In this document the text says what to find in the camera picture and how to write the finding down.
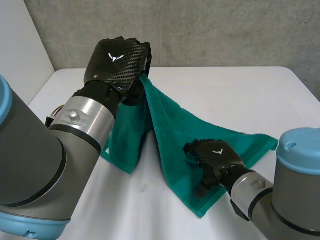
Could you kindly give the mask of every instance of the green towel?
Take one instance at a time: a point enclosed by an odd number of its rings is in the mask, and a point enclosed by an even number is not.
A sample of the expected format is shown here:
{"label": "green towel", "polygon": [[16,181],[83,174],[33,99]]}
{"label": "green towel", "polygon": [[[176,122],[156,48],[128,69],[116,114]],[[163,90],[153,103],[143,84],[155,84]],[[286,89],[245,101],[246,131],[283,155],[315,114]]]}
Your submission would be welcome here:
{"label": "green towel", "polygon": [[264,134],[245,134],[207,123],[182,109],[176,102],[141,77],[146,98],[137,106],[120,105],[114,129],[101,156],[130,174],[136,167],[145,133],[154,129],[160,152],[162,171],[173,192],[202,218],[226,192],[214,187],[202,198],[193,195],[203,177],[197,162],[185,155],[183,147],[194,139],[224,140],[251,168],[278,141]]}

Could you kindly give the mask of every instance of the gray wall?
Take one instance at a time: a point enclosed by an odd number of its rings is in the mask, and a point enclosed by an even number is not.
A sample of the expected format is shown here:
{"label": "gray wall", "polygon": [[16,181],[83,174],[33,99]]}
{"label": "gray wall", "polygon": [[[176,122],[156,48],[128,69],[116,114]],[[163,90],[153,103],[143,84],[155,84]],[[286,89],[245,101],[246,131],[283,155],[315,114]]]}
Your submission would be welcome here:
{"label": "gray wall", "polygon": [[154,67],[283,66],[320,99],[320,0],[25,0],[56,70],[104,38],[149,41]]}

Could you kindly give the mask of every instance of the carbon fiber robotic hand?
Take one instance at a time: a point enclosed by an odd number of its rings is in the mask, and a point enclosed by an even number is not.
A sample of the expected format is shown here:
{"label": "carbon fiber robotic hand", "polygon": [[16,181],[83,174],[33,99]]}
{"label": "carbon fiber robotic hand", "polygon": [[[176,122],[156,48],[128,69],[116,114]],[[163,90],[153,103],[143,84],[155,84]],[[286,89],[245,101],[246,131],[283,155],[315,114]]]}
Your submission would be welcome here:
{"label": "carbon fiber robotic hand", "polygon": [[102,81],[109,84],[128,106],[138,104],[144,97],[140,82],[142,74],[149,75],[152,60],[148,42],[123,37],[101,40],[91,57],[84,75],[84,83]]}
{"label": "carbon fiber robotic hand", "polygon": [[225,141],[194,140],[192,143],[187,143],[183,150],[186,154],[191,154],[203,168],[203,179],[195,192],[198,197],[204,196],[212,187],[221,184],[224,174],[231,167],[244,167],[240,156]]}

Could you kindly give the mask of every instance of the light blue cap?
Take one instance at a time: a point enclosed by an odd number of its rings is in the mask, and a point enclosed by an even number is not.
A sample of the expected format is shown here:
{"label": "light blue cap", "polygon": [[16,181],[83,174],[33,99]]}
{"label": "light blue cap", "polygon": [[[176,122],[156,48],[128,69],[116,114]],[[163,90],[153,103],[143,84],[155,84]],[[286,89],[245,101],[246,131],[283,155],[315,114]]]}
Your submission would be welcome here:
{"label": "light blue cap", "polygon": [[12,90],[9,83],[0,75],[0,125],[4,122],[12,106]]}
{"label": "light blue cap", "polygon": [[56,240],[70,221],[53,221],[0,212],[0,231],[30,239]]}
{"label": "light blue cap", "polygon": [[288,169],[320,175],[320,128],[287,131],[279,140],[276,156]]}

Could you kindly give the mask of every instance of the table surface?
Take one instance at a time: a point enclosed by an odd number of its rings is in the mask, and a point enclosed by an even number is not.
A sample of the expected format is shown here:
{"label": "table surface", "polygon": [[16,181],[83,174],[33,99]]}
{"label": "table surface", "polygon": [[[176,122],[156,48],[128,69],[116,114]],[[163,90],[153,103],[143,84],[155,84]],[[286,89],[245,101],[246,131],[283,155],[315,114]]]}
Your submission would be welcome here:
{"label": "table surface", "polygon": [[[44,122],[83,87],[85,69],[57,71],[29,105]],[[160,67],[152,83],[197,117],[231,130],[279,138],[301,127],[320,127],[320,102],[283,67]],[[225,194],[197,218],[170,190],[155,135],[128,175],[100,158],[61,240],[265,240],[238,217]],[[273,182],[274,152],[253,169]],[[0,240],[20,239],[8,234]]]}

